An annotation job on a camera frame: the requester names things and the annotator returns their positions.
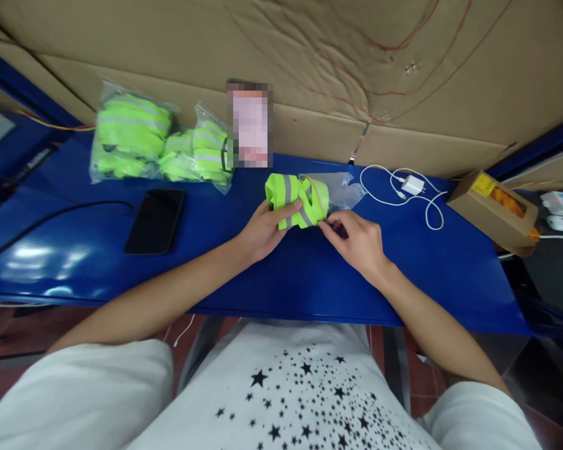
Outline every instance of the blue table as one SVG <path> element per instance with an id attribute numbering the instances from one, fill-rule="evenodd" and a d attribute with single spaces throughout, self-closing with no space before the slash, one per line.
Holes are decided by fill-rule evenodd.
<path id="1" fill-rule="evenodd" d="M 227 196 L 207 183 L 129 179 L 90 185 L 91 138 L 71 138 L 3 205 L 0 244 L 43 216 L 70 206 L 31 186 L 79 202 L 116 199 L 136 206 L 148 189 L 182 188 L 188 195 L 173 251 L 164 256 L 125 255 L 123 246 L 133 215 L 73 211 L 44 224 L 0 255 L 0 300 L 102 305 L 232 238 L 265 197 L 268 171 L 259 169 L 237 170 Z M 357 179 L 362 170 L 281 154 L 274 155 L 273 164 L 279 173 L 348 171 Z M 397 201 L 385 172 L 371 169 L 364 178 L 378 196 Z M 449 192 L 455 186 L 450 181 L 434 182 Z M 440 231 L 431 231 L 425 225 L 423 201 L 391 207 L 367 196 L 355 212 L 380 223 L 387 255 L 467 329 L 530 334 L 490 239 L 442 201 L 439 203 L 445 218 Z M 431 214 L 432 222 L 438 219 L 433 211 Z M 386 300 L 346 264 L 318 228 L 294 227 L 268 258 L 191 312 L 402 325 Z"/>
<path id="2" fill-rule="evenodd" d="M 53 141 L 65 141 L 67 132 L 29 120 L 21 114 L 4 114 L 15 127 L 0 140 L 0 174 L 14 176 Z M 0 179 L 0 186 L 5 183 Z"/>

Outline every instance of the smartphone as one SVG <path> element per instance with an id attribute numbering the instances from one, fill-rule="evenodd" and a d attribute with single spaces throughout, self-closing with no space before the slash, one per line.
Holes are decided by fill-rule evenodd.
<path id="1" fill-rule="evenodd" d="M 228 122 L 235 167 L 272 165 L 273 90 L 264 83 L 227 80 Z"/>
<path id="2" fill-rule="evenodd" d="M 139 207 L 123 250 L 132 255 L 160 255 L 171 250 L 186 193 L 151 189 Z"/>

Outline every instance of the cardboard wall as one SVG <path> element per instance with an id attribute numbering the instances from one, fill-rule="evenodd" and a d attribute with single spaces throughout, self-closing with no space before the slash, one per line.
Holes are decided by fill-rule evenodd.
<path id="1" fill-rule="evenodd" d="M 0 0 L 0 27 L 0 54 L 86 123 L 97 76 L 184 111 L 265 81 L 276 151 L 345 162 L 371 122 L 357 164 L 450 176 L 563 121 L 563 0 Z"/>
<path id="2" fill-rule="evenodd" d="M 563 191 L 563 157 L 506 183 L 526 191 Z"/>

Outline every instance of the tiled floor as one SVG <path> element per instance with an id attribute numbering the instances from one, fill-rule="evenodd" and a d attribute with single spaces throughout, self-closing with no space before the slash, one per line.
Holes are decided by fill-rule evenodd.
<path id="1" fill-rule="evenodd" d="M 6 338 L 4 345 L 0 346 L 0 355 L 45 351 L 58 337 L 91 314 L 92 311 L 92 309 L 86 308 L 58 307 L 26 317 L 13 318 L 13 309 L 0 309 L 0 336 Z M 191 318 L 192 316 L 185 315 L 175 321 L 169 330 L 162 330 L 155 336 L 157 339 L 165 340 L 172 348 L 175 368 L 174 386 L 177 385 L 177 380 L 188 357 L 191 345 L 205 317 L 196 315 L 188 328 Z M 237 321 L 238 317 L 226 318 L 219 338 L 223 337 Z M 177 347 L 173 347 L 178 336 L 186 328 L 187 331 L 179 339 Z M 372 347 L 373 356 L 384 372 L 382 328 L 367 326 L 367 337 Z M 416 355 L 417 344 L 406 330 L 405 340 L 407 342 L 407 358 L 411 377 L 412 416 L 417 418 L 429 411 L 439 396 L 446 390 L 446 385 L 440 371 L 436 367 L 422 362 Z M 21 367 L 0 372 L 0 399 L 25 370 L 26 367 Z M 563 450 L 563 428 L 525 405 L 523 405 L 523 409 L 538 436 L 542 448 L 545 450 Z"/>

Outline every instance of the white t-shirt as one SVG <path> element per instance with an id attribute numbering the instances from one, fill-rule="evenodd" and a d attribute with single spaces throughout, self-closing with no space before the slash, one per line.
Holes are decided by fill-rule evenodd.
<path id="1" fill-rule="evenodd" d="M 160 341 L 84 344 L 46 356 L 0 402 L 0 449 L 540 449 L 504 393 L 452 386 L 413 420 L 354 328 L 238 328 L 172 397 Z"/>

